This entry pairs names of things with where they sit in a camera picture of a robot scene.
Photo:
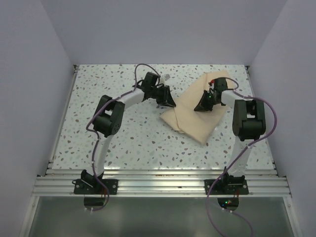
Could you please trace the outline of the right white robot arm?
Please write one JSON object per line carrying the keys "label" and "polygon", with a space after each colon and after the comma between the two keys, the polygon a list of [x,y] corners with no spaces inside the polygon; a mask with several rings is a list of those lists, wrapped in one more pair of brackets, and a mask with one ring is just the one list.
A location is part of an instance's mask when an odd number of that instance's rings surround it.
{"label": "right white robot arm", "polygon": [[229,78],[220,77],[211,80],[194,110],[196,112],[213,111],[216,105],[233,109],[232,130],[235,135],[231,159],[223,173],[233,177],[245,174],[246,165],[253,143],[260,140],[266,132],[264,102],[252,96],[244,96],[235,89],[228,88]]}

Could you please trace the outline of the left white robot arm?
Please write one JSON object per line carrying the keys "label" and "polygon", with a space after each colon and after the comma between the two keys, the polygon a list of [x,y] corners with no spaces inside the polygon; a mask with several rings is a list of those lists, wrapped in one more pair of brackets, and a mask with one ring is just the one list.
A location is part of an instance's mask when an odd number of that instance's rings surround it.
{"label": "left white robot arm", "polygon": [[161,77],[154,73],[146,73],[143,80],[137,81],[130,91],[112,98],[103,95],[97,105],[94,116],[86,126],[86,130],[97,135],[97,141],[92,151],[91,167],[82,171],[81,180],[85,188],[92,194],[102,190],[101,178],[104,173],[104,163],[109,144],[120,130],[123,114],[129,107],[154,99],[160,106],[176,107],[170,87]]}

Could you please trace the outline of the beige surgical cloth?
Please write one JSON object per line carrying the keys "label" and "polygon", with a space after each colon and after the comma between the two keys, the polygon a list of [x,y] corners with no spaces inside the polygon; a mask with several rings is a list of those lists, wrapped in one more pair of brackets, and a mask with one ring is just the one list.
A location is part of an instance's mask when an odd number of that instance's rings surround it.
{"label": "beige surgical cloth", "polygon": [[211,80],[229,76],[227,71],[204,73],[175,99],[176,107],[163,112],[160,118],[173,130],[184,133],[204,145],[228,106],[215,105],[210,112],[196,112],[194,108],[203,92],[209,88],[208,83]]}

